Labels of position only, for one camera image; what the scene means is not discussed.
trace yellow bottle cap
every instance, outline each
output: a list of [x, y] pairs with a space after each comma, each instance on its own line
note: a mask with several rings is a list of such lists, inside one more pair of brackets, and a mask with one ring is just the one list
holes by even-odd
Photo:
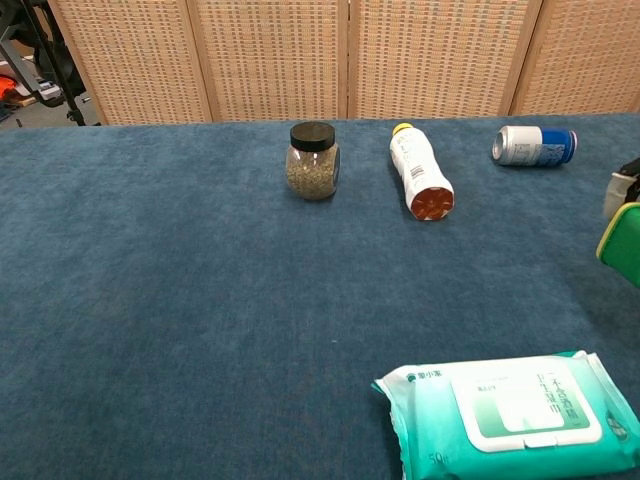
[[413, 128], [413, 125], [411, 125], [410, 123], [399, 123], [398, 125], [396, 125], [396, 128], [393, 129], [393, 133], [391, 134], [391, 136], [393, 137], [396, 133], [398, 133], [400, 130], [404, 130], [405, 128]]

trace jar of seeds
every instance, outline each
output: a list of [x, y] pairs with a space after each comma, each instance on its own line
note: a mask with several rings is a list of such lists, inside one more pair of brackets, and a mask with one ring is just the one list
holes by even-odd
[[287, 150], [287, 181], [307, 200], [322, 200], [336, 191], [340, 147], [335, 129], [328, 123], [304, 122], [291, 129]]

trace woven folding screen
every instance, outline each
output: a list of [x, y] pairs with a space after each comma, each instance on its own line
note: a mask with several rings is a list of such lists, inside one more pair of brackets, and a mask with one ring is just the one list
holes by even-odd
[[346, 117], [348, 0], [188, 0], [218, 120]]
[[109, 124], [211, 120], [184, 0], [49, 0]]
[[541, 0], [352, 0], [349, 116], [506, 114]]
[[640, 1], [545, 0], [512, 113], [640, 105]]

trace table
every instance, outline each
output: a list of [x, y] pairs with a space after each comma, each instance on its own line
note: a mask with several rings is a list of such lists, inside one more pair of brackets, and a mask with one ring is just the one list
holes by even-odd
[[[640, 291], [595, 249], [640, 115], [414, 121], [456, 191], [427, 224], [395, 123], [334, 122], [321, 203], [286, 186], [291, 122], [0, 135], [0, 477], [400, 478], [370, 383], [403, 364], [582, 348], [638, 411]], [[499, 167], [505, 124], [578, 150]]]

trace teal wet wipes pack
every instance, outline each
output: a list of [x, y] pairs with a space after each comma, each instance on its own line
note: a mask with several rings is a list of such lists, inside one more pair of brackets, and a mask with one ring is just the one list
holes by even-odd
[[543, 480], [640, 466], [640, 423], [596, 354], [410, 365], [376, 380], [407, 480]]

